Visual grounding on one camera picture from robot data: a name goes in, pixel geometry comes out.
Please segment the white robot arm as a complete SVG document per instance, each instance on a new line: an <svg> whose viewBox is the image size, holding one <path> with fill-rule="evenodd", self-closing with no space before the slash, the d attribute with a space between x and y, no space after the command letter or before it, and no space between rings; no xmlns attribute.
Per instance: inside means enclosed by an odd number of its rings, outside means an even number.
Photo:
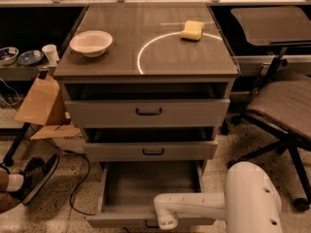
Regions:
<svg viewBox="0 0 311 233"><path fill-rule="evenodd" d="M280 195L269 176L251 162L228 169L223 193L162 193L154 205L162 230L177 227L184 213L223 220L226 233L283 233Z"/></svg>

